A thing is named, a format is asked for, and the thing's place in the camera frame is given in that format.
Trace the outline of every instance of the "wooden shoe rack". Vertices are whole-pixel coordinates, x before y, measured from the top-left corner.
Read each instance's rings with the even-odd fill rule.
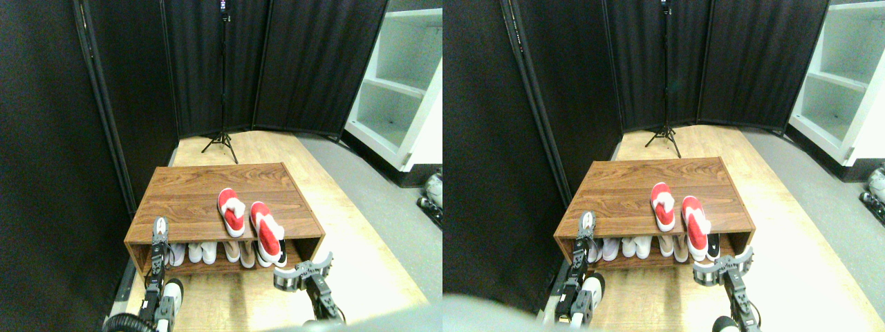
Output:
[[[236,191],[246,204],[246,231],[233,238],[225,229],[218,211],[218,194],[224,188]],[[282,163],[232,166],[157,167],[124,244],[144,275],[150,266],[150,241],[153,222],[166,216],[169,243],[218,241],[215,263],[191,263],[187,257],[181,266],[167,266],[166,274],[229,273],[264,270],[258,262],[251,269],[239,261],[227,261],[222,241],[255,241],[255,230],[249,220],[252,202],[267,204],[274,220],[285,229],[287,268],[304,259],[313,259],[326,233],[304,200],[301,190]]]
[[[669,232],[658,229],[651,209],[651,188],[660,181],[670,186],[676,200],[676,225]],[[571,262],[578,220],[585,211],[596,213],[595,238],[687,234],[681,216],[685,196],[701,201],[712,224],[711,234],[721,235],[720,256],[740,254],[750,244],[756,226],[721,158],[594,162],[553,237]],[[625,258],[619,249],[615,260],[600,259],[590,264],[589,269],[677,266],[692,261],[690,255],[686,263],[676,262],[673,256],[663,257],[658,239],[654,238],[646,259]]]

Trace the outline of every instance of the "white shelf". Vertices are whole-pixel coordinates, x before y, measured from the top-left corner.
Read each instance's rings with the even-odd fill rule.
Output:
[[[366,83],[373,84],[379,88],[390,89],[399,93],[402,93],[407,96],[416,97],[421,99],[424,97],[424,94],[427,92],[423,89],[418,89],[403,83],[398,83],[395,81],[388,81],[381,78],[376,77],[366,77]]]
[[[808,76],[814,77],[819,80],[828,81],[834,84],[841,85],[845,88],[855,90],[860,93],[866,92],[866,88],[869,87],[864,82],[854,81],[852,79],[842,77],[840,75],[832,74],[832,73],[823,73],[823,72],[808,72]]]

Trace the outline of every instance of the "wooden floor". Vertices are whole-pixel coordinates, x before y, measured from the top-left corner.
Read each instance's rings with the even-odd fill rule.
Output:
[[[374,228],[297,138],[262,131],[233,134],[231,138],[240,164],[282,162],[304,193],[327,233],[317,257],[325,257],[325,251],[335,255],[327,281],[348,322],[427,302]],[[181,140],[174,165],[234,164],[230,151],[218,144],[201,154],[208,142],[203,137]],[[313,318],[307,294],[275,289],[270,271],[179,278],[184,284],[184,302],[175,321],[176,331],[268,330],[300,326]],[[136,277],[128,313],[138,313],[143,296],[143,283]]]
[[[757,227],[753,266],[744,281],[762,312],[763,330],[885,330],[842,261],[739,130],[693,126],[676,133],[684,158],[722,157]],[[651,137],[647,131],[624,135],[617,160],[676,158],[668,141],[644,148]],[[592,326],[710,330],[717,317],[728,315],[726,292],[696,284],[691,271],[690,266],[605,271],[606,292]]]

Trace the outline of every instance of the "gray carpet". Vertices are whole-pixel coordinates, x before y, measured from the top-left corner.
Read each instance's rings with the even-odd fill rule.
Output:
[[[296,135],[369,220],[394,256],[434,301],[443,295],[443,232],[417,205],[419,189],[402,189],[349,149],[310,134]]]
[[[840,181],[786,137],[757,129],[742,131],[885,320],[885,228],[858,200],[863,184]]]

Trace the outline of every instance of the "sneaker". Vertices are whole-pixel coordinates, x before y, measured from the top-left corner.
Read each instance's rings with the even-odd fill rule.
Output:
[[[240,264],[242,267],[252,268],[255,266],[255,246],[252,245],[252,241],[239,242],[237,245],[240,247]]]
[[[689,252],[695,261],[702,261],[707,256],[707,235],[710,234],[710,221],[704,215],[701,201],[694,196],[682,199],[682,220],[689,231]]]
[[[658,229],[661,232],[669,232],[676,225],[673,222],[673,194],[666,183],[658,182],[651,189],[651,209],[655,212],[655,220],[658,221]]]
[[[181,263],[184,263],[184,251],[188,248],[188,245],[185,243],[169,243],[169,247],[172,248],[169,254],[166,255],[170,262],[169,265],[180,266]]]
[[[719,258],[719,234],[710,234],[707,236],[707,243],[710,245],[707,248],[707,258],[710,261],[714,261]]]
[[[603,257],[603,239],[596,239],[590,243],[590,249],[587,250],[587,262],[596,263]]]
[[[280,240],[283,237],[283,228],[273,220],[270,209],[264,203],[253,203],[251,210],[252,226],[258,234],[258,255],[265,262],[279,261],[282,253]]]
[[[242,220],[246,213],[246,205],[240,202],[233,189],[224,188],[219,193],[218,208],[221,218],[225,221],[224,227],[227,228],[227,233],[232,237],[242,236],[242,232],[246,230]]]
[[[200,247],[203,248],[203,262],[207,265],[212,265],[215,263],[215,255],[218,251],[219,243],[217,242],[204,242],[200,243]]]
[[[673,251],[674,256],[676,257],[676,261],[680,263],[685,263],[689,260],[689,244],[686,243],[686,236],[678,235],[673,237]]]
[[[620,239],[620,249],[624,253],[624,257],[633,257],[636,254],[636,242],[633,241],[633,237],[622,237]]]
[[[618,257],[618,248],[620,247],[620,239],[617,237],[608,237],[603,239],[603,260],[607,262],[613,261]]]
[[[236,263],[240,260],[240,245],[237,242],[226,241],[221,244],[224,244],[224,255],[227,256],[228,262]]]
[[[252,250],[255,252],[258,252],[258,248],[261,248],[261,245],[258,244],[258,241],[253,242],[252,243]],[[271,265],[273,265],[272,261],[267,261],[263,257],[261,257],[260,252],[258,252],[258,255],[255,255],[255,260],[262,267],[270,267]]]
[[[191,263],[199,263],[203,259],[203,247],[199,242],[188,243],[188,259]]]
[[[661,255],[664,257],[673,256],[673,236],[672,235],[664,235],[658,236],[658,246],[661,248]]]
[[[636,257],[647,259],[651,253],[651,236],[634,237],[633,243],[636,243]]]
[[[286,259],[286,242],[280,240],[280,259],[277,259],[273,262],[274,265],[279,267],[286,267],[286,263],[289,261]]]

